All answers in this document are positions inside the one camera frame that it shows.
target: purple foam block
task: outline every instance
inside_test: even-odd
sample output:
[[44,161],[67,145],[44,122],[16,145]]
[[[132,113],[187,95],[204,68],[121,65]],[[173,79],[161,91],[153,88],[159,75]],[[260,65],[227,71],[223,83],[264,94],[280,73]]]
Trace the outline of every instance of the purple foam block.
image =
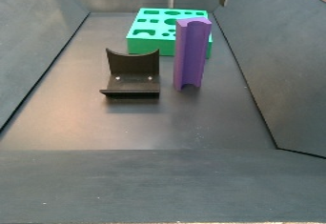
[[176,20],[173,85],[202,85],[211,22],[204,17]]

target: green foam block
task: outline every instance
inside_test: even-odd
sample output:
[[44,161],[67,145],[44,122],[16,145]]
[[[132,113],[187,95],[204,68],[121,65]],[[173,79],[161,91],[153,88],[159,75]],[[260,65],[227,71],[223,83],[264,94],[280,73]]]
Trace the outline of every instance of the green foam block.
[[[160,55],[175,55],[176,20],[206,17],[206,10],[147,9],[140,8],[127,34],[128,53],[147,53],[159,49]],[[211,34],[206,58],[211,51]]]

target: black plastic holder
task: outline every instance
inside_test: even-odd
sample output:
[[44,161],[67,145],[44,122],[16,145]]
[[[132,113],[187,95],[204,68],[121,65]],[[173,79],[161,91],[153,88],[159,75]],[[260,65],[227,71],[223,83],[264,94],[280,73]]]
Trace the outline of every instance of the black plastic holder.
[[111,76],[107,89],[100,92],[117,97],[159,96],[159,50],[145,54],[105,51]]

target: hole in green block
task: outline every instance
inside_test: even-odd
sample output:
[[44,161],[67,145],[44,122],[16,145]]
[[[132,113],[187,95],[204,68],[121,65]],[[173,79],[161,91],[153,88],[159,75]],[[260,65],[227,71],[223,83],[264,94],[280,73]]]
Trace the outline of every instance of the hole in green block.
[[159,14],[157,10],[145,10],[144,14]]
[[176,24],[176,19],[173,18],[173,19],[167,19],[165,21],[164,21],[164,23],[167,24],[167,25],[175,25]]
[[155,36],[155,30],[135,30],[133,35],[137,35],[139,33],[147,33],[149,36]]
[[164,12],[165,14],[169,14],[169,15],[179,15],[179,11],[165,11]]

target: gray floor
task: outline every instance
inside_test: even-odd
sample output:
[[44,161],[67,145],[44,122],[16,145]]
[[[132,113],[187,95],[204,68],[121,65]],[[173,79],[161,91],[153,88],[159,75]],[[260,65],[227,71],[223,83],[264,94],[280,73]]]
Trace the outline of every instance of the gray floor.
[[112,100],[105,48],[125,53],[135,14],[92,14],[1,134],[0,150],[274,149],[226,40],[212,19],[203,86],[172,87],[160,57],[157,100]]
[[324,169],[272,150],[0,152],[0,223],[324,222]]

